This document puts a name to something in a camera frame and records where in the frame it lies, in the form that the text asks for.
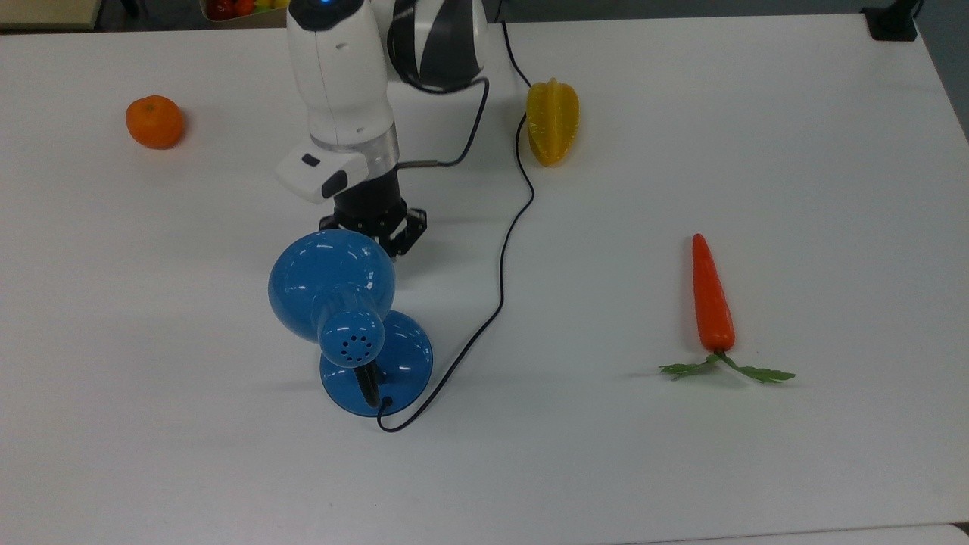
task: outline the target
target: carrot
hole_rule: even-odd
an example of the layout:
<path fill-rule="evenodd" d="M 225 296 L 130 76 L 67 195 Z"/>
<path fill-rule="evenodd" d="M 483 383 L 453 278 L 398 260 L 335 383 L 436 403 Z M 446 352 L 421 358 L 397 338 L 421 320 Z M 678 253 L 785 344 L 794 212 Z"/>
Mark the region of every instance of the carrot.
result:
<path fill-rule="evenodd" d="M 697 311 L 700 344 L 710 352 L 726 352 L 734 347 L 734 319 L 727 296 L 720 284 L 713 255 L 703 235 L 693 236 L 693 305 Z"/>
<path fill-rule="evenodd" d="M 727 306 L 727 297 L 724 295 L 720 276 L 713 263 L 710 247 L 706 245 L 706 239 L 699 233 L 693 236 L 693 305 L 697 312 L 700 344 L 710 351 L 710 355 L 700 364 L 660 366 L 663 372 L 676 375 L 673 380 L 713 370 L 717 362 L 723 362 L 731 369 L 758 382 L 777 383 L 794 378 L 795 375 L 792 372 L 738 367 L 734 360 L 727 356 L 727 351 L 734 347 L 736 340 L 734 319 Z"/>

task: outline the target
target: orange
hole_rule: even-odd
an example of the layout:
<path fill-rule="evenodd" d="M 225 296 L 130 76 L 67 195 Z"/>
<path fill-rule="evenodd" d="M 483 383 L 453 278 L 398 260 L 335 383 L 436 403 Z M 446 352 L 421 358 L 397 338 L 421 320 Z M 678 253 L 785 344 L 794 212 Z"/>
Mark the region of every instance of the orange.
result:
<path fill-rule="evenodd" d="M 124 117 L 131 138 L 153 149 L 172 147 L 185 132 L 185 117 L 178 105 L 159 95 L 131 103 Z"/>

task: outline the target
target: black joint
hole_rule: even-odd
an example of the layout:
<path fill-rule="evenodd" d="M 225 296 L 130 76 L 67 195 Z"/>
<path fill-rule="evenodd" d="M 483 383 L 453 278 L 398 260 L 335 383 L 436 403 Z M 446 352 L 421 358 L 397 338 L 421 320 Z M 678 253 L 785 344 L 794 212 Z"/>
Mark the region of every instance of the black joint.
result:
<path fill-rule="evenodd" d="M 320 220 L 321 231 L 348 229 L 362 233 L 377 241 L 391 257 L 407 253 L 426 227 L 427 212 L 407 208 L 400 198 L 397 170 L 335 195 L 333 215 Z"/>
<path fill-rule="evenodd" d="M 441 5 L 421 57 L 422 86 L 459 89 L 481 71 L 475 53 L 472 6 L 461 0 L 445 0 Z"/>
<path fill-rule="evenodd" d="M 343 19 L 355 14 L 363 0 L 293 0 L 290 15 L 303 30 L 330 30 Z"/>

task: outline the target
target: green leaf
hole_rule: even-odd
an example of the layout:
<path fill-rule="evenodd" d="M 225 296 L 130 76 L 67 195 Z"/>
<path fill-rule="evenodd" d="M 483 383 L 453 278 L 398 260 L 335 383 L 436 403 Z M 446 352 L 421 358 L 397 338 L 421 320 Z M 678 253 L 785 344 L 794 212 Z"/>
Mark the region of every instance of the green leaf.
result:
<path fill-rule="evenodd" d="M 671 366 L 660 366 L 660 369 L 662 369 L 662 372 L 675 374 L 676 376 L 673 378 L 673 380 L 679 380 L 684 376 L 700 374 L 702 372 L 713 370 L 713 363 L 710 362 L 709 358 L 707 358 L 706 361 L 701 364 L 673 364 Z"/>
<path fill-rule="evenodd" d="M 727 354 L 718 352 L 717 356 L 723 360 L 724 363 L 730 366 L 731 369 L 764 384 L 777 384 L 781 381 L 789 380 L 795 377 L 792 372 L 784 372 L 782 370 L 751 367 L 740 368 L 734 363 L 734 360 L 727 357 Z"/>

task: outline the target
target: table surface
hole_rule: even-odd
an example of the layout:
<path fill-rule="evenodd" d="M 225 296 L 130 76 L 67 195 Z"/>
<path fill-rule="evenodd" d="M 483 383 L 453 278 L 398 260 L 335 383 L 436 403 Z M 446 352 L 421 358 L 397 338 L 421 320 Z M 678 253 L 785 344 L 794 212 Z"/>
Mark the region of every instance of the table surface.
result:
<path fill-rule="evenodd" d="M 271 171 L 305 131 L 283 30 L 0 37 L 0 541 L 573 543 L 969 518 L 969 145 L 921 39 L 861 16 L 509 25 L 581 100 L 528 157 L 508 302 L 440 398 L 386 435 L 272 315 L 276 256 L 326 208 Z M 497 302 L 527 192 L 525 86 L 491 28 L 467 160 L 407 171 L 429 228 L 394 307 L 436 383 Z M 456 156 L 477 90 L 393 83 L 403 160 Z M 187 113 L 176 148 L 127 105 Z M 698 361 L 689 239 L 741 365 Z M 398 422 L 394 417 L 391 422 Z"/>
<path fill-rule="evenodd" d="M 675 541 L 675 543 L 678 545 L 966 545 L 969 543 L 969 536 L 952 525 L 929 525 L 725 537 L 699 541 Z"/>
<path fill-rule="evenodd" d="M 0 28 L 91 29 L 101 0 L 0 0 Z"/>

